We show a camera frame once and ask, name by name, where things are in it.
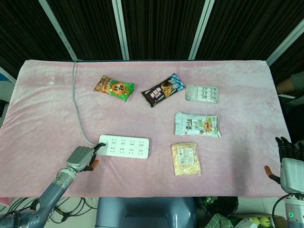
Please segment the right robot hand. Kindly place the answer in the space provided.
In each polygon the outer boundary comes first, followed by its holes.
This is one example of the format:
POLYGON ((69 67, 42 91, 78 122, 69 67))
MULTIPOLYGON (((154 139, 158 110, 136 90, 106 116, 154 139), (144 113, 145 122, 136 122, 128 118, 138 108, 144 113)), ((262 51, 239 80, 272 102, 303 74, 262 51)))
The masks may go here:
POLYGON ((292 144, 284 137, 275 138, 278 146, 280 175, 274 175, 269 166, 264 170, 286 193, 304 194, 304 144, 292 144))

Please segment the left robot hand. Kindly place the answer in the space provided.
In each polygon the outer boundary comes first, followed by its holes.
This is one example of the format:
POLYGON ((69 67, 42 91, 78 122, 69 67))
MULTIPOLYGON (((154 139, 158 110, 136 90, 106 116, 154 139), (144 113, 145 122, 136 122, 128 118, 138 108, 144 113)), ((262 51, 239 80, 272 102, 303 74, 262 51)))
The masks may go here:
POLYGON ((99 143, 94 148, 78 146, 68 158, 67 167, 74 169, 76 173, 93 171, 99 164, 96 153, 103 146, 106 146, 106 144, 99 143))

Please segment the white power strip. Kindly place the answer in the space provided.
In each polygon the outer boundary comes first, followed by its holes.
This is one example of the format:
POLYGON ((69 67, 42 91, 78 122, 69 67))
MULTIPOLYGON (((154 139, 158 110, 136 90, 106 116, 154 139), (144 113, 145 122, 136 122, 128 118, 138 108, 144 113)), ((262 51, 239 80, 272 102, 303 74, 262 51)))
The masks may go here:
POLYGON ((97 151, 103 156, 147 159, 151 150, 150 141, 146 138, 101 135, 99 142, 105 144, 97 151))

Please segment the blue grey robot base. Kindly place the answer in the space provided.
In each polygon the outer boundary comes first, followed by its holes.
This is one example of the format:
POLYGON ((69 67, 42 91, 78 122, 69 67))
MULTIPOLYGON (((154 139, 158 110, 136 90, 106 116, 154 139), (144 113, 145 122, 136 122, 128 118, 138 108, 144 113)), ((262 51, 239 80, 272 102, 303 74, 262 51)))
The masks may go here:
POLYGON ((193 197, 100 197, 95 228, 196 228, 193 197))

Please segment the pink table cloth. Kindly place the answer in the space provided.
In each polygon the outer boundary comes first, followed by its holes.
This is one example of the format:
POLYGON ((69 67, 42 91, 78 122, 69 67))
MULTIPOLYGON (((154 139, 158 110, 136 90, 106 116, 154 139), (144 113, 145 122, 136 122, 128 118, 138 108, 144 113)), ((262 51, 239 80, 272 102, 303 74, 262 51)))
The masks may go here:
POLYGON ((275 137, 289 137, 265 61, 50 62, 27 60, 0 128, 0 198, 35 197, 78 146, 101 135, 147 138, 147 159, 100 156, 68 196, 279 197, 275 137), (185 100, 185 89, 151 107, 142 92, 172 74, 186 84, 216 86, 216 104, 185 100), (94 91, 103 76, 134 83, 127 101, 94 91), (221 137, 175 134, 175 114, 219 115, 221 137), (176 176, 171 146, 195 143, 200 175, 176 176))

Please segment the green orange snack bag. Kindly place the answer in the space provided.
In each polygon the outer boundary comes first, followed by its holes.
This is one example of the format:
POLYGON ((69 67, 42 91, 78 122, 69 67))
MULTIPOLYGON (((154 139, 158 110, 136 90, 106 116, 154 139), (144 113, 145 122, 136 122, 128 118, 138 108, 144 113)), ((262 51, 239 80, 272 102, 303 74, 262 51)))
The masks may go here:
POLYGON ((95 86, 94 91, 120 98, 126 102, 133 93, 134 88, 134 83, 121 82, 108 76, 103 76, 95 86))

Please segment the green checkered bag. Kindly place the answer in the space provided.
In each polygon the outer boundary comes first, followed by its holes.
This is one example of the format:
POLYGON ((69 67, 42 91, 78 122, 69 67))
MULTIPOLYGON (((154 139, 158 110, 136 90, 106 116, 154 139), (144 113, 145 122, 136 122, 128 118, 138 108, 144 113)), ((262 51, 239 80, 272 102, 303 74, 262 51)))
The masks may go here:
POLYGON ((205 228, 234 228, 240 221, 240 218, 226 218, 217 213, 211 218, 205 228))

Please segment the white nut snack bag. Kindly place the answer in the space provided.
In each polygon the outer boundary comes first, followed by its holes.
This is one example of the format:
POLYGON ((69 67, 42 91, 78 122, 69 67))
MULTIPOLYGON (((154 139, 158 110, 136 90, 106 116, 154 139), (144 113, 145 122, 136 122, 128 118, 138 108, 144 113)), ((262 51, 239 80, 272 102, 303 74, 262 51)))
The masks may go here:
POLYGON ((220 138, 219 115, 175 114, 175 134, 220 138))

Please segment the clear yellow noodle packet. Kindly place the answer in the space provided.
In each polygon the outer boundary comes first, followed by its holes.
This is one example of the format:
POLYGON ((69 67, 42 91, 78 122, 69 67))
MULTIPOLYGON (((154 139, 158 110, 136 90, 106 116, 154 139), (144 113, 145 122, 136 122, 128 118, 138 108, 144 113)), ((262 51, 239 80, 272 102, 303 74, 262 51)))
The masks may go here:
POLYGON ((178 143, 171 146, 174 174, 200 175, 200 161, 196 152, 196 144, 190 142, 178 143))

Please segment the brown chocolate snack bag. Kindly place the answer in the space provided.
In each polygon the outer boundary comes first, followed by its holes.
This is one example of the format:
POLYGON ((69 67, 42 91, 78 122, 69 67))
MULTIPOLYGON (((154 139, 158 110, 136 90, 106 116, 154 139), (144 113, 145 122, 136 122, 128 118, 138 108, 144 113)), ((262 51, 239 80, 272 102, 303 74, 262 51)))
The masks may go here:
POLYGON ((179 79, 177 74, 172 74, 170 77, 152 88, 142 92, 143 97, 151 107, 167 99, 171 95, 185 89, 185 84, 179 79))

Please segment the silver pill blister pack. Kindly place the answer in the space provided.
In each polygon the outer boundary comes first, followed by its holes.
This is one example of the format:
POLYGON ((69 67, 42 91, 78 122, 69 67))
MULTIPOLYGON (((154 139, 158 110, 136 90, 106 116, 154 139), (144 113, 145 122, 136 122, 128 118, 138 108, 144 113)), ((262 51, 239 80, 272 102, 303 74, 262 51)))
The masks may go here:
POLYGON ((186 84, 185 100, 216 104, 219 102, 219 88, 216 86, 186 84))

